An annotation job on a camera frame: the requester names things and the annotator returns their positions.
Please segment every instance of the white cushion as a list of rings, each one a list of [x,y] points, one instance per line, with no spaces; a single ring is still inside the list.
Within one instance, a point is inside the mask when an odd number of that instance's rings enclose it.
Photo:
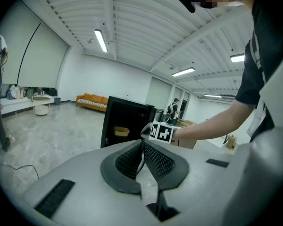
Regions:
[[[104,105],[104,104],[101,104],[101,103],[95,103],[95,102],[90,101],[90,100],[79,99],[77,102],[82,103],[82,104],[87,104],[87,105],[95,105],[95,106],[98,106],[98,107],[101,107],[101,108],[107,107],[107,105]]]
[[[47,115],[48,114],[48,106],[46,105],[38,105],[34,107],[34,113],[36,115]]]

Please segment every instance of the concrete floor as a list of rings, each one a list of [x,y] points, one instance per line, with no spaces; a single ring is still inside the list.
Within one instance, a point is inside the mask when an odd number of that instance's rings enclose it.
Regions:
[[[15,168],[32,164],[42,177],[71,157],[100,149],[104,117],[103,112],[64,103],[52,106],[46,116],[27,111],[4,118],[11,146],[7,152],[0,149],[0,163]],[[36,180],[32,167],[13,170],[0,166],[2,186],[16,194],[23,193]],[[137,181],[142,186],[144,204],[155,202],[157,183],[146,166]]]

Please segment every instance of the headset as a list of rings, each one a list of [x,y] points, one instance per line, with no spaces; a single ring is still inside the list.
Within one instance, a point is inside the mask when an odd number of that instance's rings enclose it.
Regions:
[[[179,0],[191,13],[195,13],[196,6],[198,4],[202,8],[215,8],[217,7],[217,2],[208,2],[207,0]]]

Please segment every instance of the ceiling light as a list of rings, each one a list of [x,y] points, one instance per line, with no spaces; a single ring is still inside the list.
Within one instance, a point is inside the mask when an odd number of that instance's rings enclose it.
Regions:
[[[206,97],[212,97],[212,98],[222,98],[222,96],[214,96],[214,95],[204,95]]]
[[[231,56],[231,60],[232,60],[233,63],[244,61],[244,59],[245,59],[244,54]]]
[[[94,30],[95,32],[95,35],[100,43],[100,46],[102,47],[102,50],[105,52],[105,53],[108,53],[108,50],[106,48],[106,45],[105,45],[105,41],[104,41],[104,38],[103,38],[103,34],[102,34],[102,31],[101,30]]]
[[[179,71],[177,73],[174,73],[174,74],[172,74],[172,76],[177,77],[179,75],[183,75],[183,74],[186,74],[186,73],[191,73],[191,72],[194,72],[194,71],[195,71],[194,68],[189,68],[189,69],[182,70],[182,71]]]

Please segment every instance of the orange sofa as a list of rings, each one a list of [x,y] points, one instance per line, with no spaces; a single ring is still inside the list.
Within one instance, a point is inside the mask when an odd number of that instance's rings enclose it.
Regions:
[[[97,95],[84,94],[76,97],[76,106],[84,106],[90,109],[106,112],[108,98]]]

